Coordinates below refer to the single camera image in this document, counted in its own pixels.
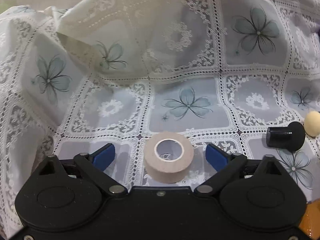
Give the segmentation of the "black mushroom-shaped brush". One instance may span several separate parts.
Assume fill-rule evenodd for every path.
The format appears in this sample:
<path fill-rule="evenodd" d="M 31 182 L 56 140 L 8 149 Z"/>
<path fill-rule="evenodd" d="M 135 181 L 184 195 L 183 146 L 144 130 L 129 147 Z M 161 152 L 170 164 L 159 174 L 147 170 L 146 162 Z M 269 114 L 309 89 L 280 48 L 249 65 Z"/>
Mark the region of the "black mushroom-shaped brush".
<path fill-rule="evenodd" d="M 304 126 L 297 121 L 291 122 L 286 127 L 269 127 L 266 131 L 266 144 L 270 148 L 296 152 L 302 148 L 304 141 Z"/>

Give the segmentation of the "white lace floral cloth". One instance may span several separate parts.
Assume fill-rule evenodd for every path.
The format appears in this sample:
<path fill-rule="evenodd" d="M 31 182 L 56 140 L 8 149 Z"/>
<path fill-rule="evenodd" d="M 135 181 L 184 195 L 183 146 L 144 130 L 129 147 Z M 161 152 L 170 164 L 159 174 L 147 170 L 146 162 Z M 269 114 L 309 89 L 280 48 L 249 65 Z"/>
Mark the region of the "white lace floral cloth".
<path fill-rule="evenodd" d="M 15 198 L 49 154 L 105 143 L 106 172 L 156 186 L 143 148 L 181 133 L 195 156 L 180 186 L 214 174 L 213 143 L 278 158 L 319 198 L 319 139 L 265 146 L 270 126 L 319 111 L 319 0 L 1 0 L 1 236 L 22 228 Z"/>

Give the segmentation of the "beige tape roll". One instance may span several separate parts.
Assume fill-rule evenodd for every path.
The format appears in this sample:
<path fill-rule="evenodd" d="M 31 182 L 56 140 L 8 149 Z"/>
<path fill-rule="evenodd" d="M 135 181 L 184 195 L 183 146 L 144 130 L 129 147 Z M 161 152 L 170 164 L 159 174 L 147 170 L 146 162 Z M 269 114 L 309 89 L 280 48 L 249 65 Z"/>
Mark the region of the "beige tape roll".
<path fill-rule="evenodd" d="M 194 148 L 183 135 L 162 132 L 150 137 L 144 146 L 144 166 L 155 181 L 173 184 L 189 172 Z"/>

